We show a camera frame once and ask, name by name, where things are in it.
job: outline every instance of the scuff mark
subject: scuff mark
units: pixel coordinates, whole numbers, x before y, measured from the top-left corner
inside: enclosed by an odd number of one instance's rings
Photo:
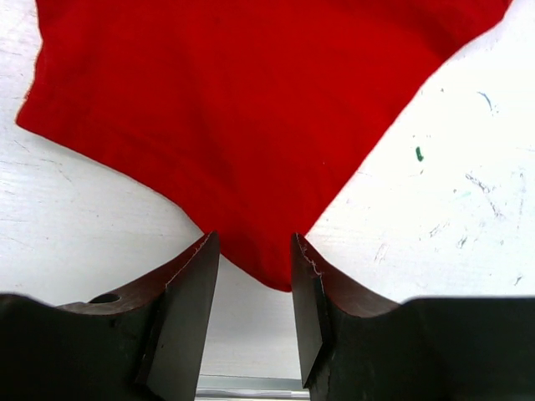
[[[11,186],[11,187],[14,187],[14,186],[15,186],[15,185],[13,185],[11,182],[9,182],[8,180],[2,180],[1,178],[0,178],[0,183],[1,183],[2,185]]]
[[[0,218],[0,221],[12,221],[14,223],[25,223],[25,222],[28,222],[27,220],[11,219],[11,218],[8,218],[8,217],[2,217],[2,218]]]
[[[438,224],[436,225],[435,228],[433,228],[433,230],[429,231],[429,238],[432,238],[433,236],[435,236],[436,234],[438,234],[439,232],[441,232],[441,230],[443,228],[446,228],[450,225],[450,222],[447,221],[446,223],[444,224]]]
[[[531,149],[531,148],[519,148],[519,147],[515,147],[516,150],[525,150],[526,152],[535,152],[535,149]]]
[[[302,252],[302,254],[303,254],[304,259],[305,259],[308,263],[310,263],[310,266],[313,268],[314,273],[316,274],[316,276],[317,276],[317,277],[321,277],[324,273],[321,272],[321,271],[319,271],[318,268],[317,268],[317,266],[316,266],[316,262],[313,261],[312,259],[310,259],[310,258],[306,255],[306,253],[307,253],[307,246],[306,246],[306,245],[302,245],[302,246],[301,246],[301,252]]]
[[[58,171],[59,171],[59,173],[60,173],[60,174],[61,174],[61,175],[62,175],[68,182],[70,182],[71,184],[73,184],[73,181],[69,178],[69,176],[66,175],[66,174],[64,173],[64,171],[61,170],[59,167],[58,167]]]
[[[503,217],[503,214],[498,209],[498,206],[494,205],[494,203],[492,203],[490,199],[487,199],[487,200],[488,200],[489,205],[492,208],[492,211],[494,212],[494,216],[495,217]]]
[[[462,247],[465,245],[466,240],[468,239],[467,236],[463,236],[458,242],[457,242],[457,248],[462,249]]]
[[[63,165],[63,163],[59,163],[58,161],[51,160],[51,159],[39,159],[39,160],[46,161],[47,163],[52,163],[52,164],[55,164],[55,165]]]
[[[26,246],[26,247],[28,247],[30,249],[35,249],[35,248],[33,248],[33,246],[31,246],[31,245],[29,245],[29,244],[27,244],[25,242],[19,241],[18,239],[13,238],[12,236],[6,236],[5,234],[0,234],[0,236],[6,238],[7,240],[10,240],[10,241],[13,241],[13,242],[17,242],[18,244]]]
[[[469,180],[472,184],[474,185],[477,185],[481,188],[481,190],[483,191],[484,194],[488,194],[491,190],[488,188],[488,186],[486,186],[485,184],[483,184],[481,181],[479,181],[476,177],[472,176],[472,175],[469,175],[469,174],[465,174],[465,177],[467,180]]]
[[[23,163],[23,162],[20,162],[20,161],[4,161],[4,160],[0,160],[0,163],[2,163],[3,165],[23,165],[25,167],[37,167],[36,165],[33,165],[31,163]]]
[[[429,231],[429,238],[432,238],[433,236],[435,236],[435,234],[440,230],[441,228],[441,225],[437,225],[435,228],[433,228],[433,230]]]
[[[11,54],[13,56],[23,56],[24,54],[22,53],[16,53],[16,52],[8,52],[6,49],[4,48],[0,48],[0,53],[5,53],[5,54]]]
[[[526,197],[526,177],[524,177],[524,173],[520,173],[520,182],[520,206],[518,207],[517,230],[520,229],[520,221],[524,214],[524,199]]]
[[[208,234],[208,235],[206,236],[205,240],[204,240],[201,244],[199,244],[199,247],[197,247],[197,248],[195,249],[195,253],[191,256],[190,260],[189,260],[187,263],[189,263],[189,262],[196,256],[196,254],[199,252],[199,250],[202,249],[202,247],[208,242],[208,240],[211,239],[211,237],[212,237],[211,234]],[[169,285],[176,279],[176,277],[177,277],[179,274],[181,274],[182,270],[184,270],[184,268],[185,268],[186,266],[187,266],[187,264],[185,264],[184,266],[182,266],[182,267],[181,267],[181,268],[180,268],[180,269],[173,275],[173,277],[171,277],[171,279],[170,279],[168,282],[166,282],[166,289],[167,289],[167,287],[168,287],[168,286],[169,286]]]
[[[491,109],[492,111],[492,103],[491,103],[491,100],[488,98],[487,94],[484,94],[483,92],[478,92],[481,96],[483,96],[485,98],[485,100],[487,101],[488,103],[488,107]]]
[[[23,148],[24,150],[26,150],[28,153],[32,153],[29,151],[29,149],[24,146],[23,144],[21,144],[20,142],[18,142],[17,140],[14,140],[13,142],[15,142],[17,145],[19,145],[21,148]]]
[[[476,177],[474,177],[473,175],[470,175],[470,174],[465,174],[465,177],[467,180],[469,180],[472,184],[474,185],[477,185],[479,188],[481,188],[481,190],[483,191],[483,194],[485,194],[485,198],[487,199],[487,202],[488,204],[491,206],[492,208],[492,212],[494,213],[494,216],[495,217],[499,217],[499,218],[502,218],[503,217],[503,214],[502,212],[500,211],[500,209],[498,208],[498,206],[496,206],[494,204],[494,202],[492,202],[492,200],[489,199],[489,197],[487,196],[488,193],[491,192],[491,190],[489,189],[488,186],[486,186],[485,184],[483,184],[481,181],[479,181]]]
[[[388,252],[388,248],[388,244],[381,244],[381,246],[377,250],[377,253],[375,254],[374,261],[381,263],[386,257],[386,252]]]

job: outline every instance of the white surface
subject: white surface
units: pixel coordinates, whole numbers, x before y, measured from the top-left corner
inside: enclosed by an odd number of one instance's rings
[[[396,301],[535,292],[534,21],[535,2],[516,0],[422,87],[308,234],[332,263]],[[201,233],[153,191],[14,125],[39,44],[33,0],[0,0],[0,291],[87,301]],[[291,296],[223,260],[202,373],[298,378]]]

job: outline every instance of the ink stain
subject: ink stain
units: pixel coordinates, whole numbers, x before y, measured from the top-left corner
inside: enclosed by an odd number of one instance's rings
[[[490,107],[491,111],[492,111],[492,103],[491,103],[491,100],[488,98],[488,96],[486,94],[484,94],[483,92],[478,92],[478,93],[485,98],[485,100],[488,103],[488,107]]]
[[[421,154],[420,146],[416,148],[416,157],[418,158],[418,161],[422,161],[424,159],[424,156]]]

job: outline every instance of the white table surface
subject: white table surface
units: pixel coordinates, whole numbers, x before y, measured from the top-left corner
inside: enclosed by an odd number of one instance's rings
[[[0,292],[58,305],[201,233],[154,191],[14,125],[39,45],[33,0],[0,0]],[[534,77],[535,2],[515,0],[422,86],[308,239],[399,302],[535,293]],[[201,372],[298,378],[291,296],[223,259]]]

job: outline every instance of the red fabric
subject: red fabric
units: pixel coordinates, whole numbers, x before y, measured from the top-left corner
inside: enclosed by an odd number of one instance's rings
[[[306,233],[417,89],[508,0],[38,0],[18,124],[174,201],[290,289]]]

